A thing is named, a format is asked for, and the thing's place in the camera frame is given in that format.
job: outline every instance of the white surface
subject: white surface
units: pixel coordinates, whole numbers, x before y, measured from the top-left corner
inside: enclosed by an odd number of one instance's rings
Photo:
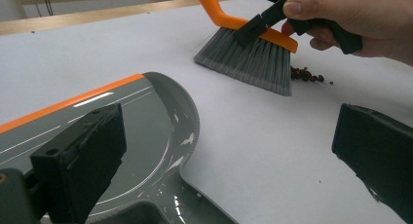
[[[222,3],[225,12],[244,18],[269,5]],[[283,97],[194,64],[216,29],[201,7],[190,7],[2,36],[0,124],[134,73],[158,71],[180,83],[200,112],[201,137],[186,176],[240,223],[404,223],[374,201],[331,143],[344,102],[413,126],[413,69],[337,49],[317,52],[303,36],[291,64],[326,81],[294,81],[292,96]]]

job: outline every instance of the dustpan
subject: dustpan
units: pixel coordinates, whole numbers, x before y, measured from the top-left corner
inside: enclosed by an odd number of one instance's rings
[[[86,113],[121,103],[128,151],[87,223],[236,223],[182,175],[200,119],[190,95],[160,73],[135,75],[0,126],[0,168],[29,156]],[[51,223],[48,216],[42,223]]]

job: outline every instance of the gray bristles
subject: gray bristles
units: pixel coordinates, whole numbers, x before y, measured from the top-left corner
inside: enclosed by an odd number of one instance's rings
[[[291,95],[289,51],[260,38],[243,48],[233,33],[221,27],[195,62],[264,90]]]

